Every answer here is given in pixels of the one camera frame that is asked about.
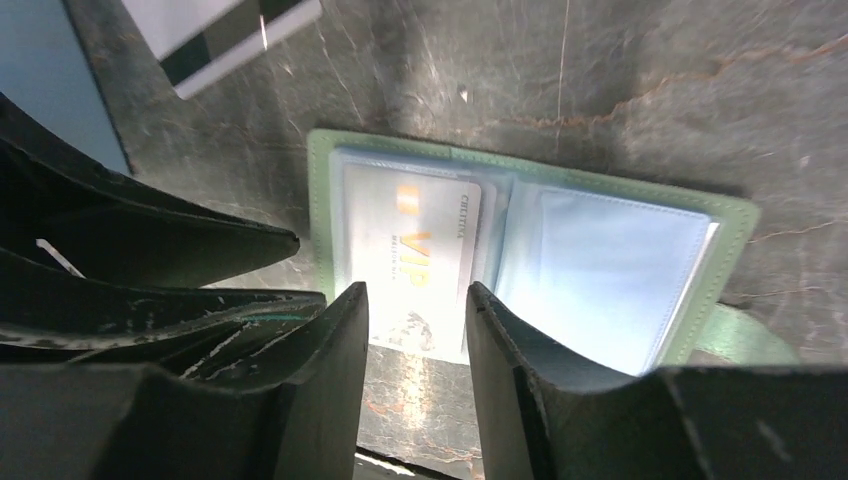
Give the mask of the green card holder wallet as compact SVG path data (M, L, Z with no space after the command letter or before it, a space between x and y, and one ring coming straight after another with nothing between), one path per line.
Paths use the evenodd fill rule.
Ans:
M715 193L515 157L315 129L307 138L311 238L319 285L355 282L345 242L343 169L377 166L480 186L471 279L519 318L603 366L640 376L694 351L733 364L793 364L759 321L720 304L759 221L753 203Z

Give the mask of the silver VIP card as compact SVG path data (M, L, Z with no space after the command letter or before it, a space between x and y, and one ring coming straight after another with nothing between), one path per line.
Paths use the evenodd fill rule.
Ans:
M460 290L470 283L479 185L350 164L343 169L349 273L366 283L371 340L460 362Z

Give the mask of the blue three-compartment organizer tray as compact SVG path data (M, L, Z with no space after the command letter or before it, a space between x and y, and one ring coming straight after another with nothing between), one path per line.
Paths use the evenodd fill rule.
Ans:
M67 144L131 173L64 1L1 2L1 92Z

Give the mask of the silver magnetic stripe card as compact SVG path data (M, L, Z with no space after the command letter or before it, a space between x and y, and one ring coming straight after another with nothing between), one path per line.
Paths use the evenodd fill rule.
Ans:
M319 0L126 0L181 99L189 99L322 13Z

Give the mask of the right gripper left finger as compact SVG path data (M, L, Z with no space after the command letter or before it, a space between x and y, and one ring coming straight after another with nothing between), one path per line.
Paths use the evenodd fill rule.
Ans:
M350 479L368 292L283 332L246 325L182 374L153 364L1 369L5 479Z

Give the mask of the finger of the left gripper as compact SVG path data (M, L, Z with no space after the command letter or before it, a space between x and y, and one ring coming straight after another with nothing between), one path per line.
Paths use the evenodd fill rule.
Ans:
M321 293L131 287L1 253L1 378L54 381L85 367L153 364L179 378L285 375L273 353L318 316Z
M42 239L83 276L201 287L294 256L285 228L220 213L117 173L1 98L1 246L52 268Z

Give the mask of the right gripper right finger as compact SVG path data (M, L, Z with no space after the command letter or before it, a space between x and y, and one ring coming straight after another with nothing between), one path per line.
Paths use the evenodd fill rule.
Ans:
M847 372L663 367L631 377L558 344L484 285L466 327L489 479L843 479Z

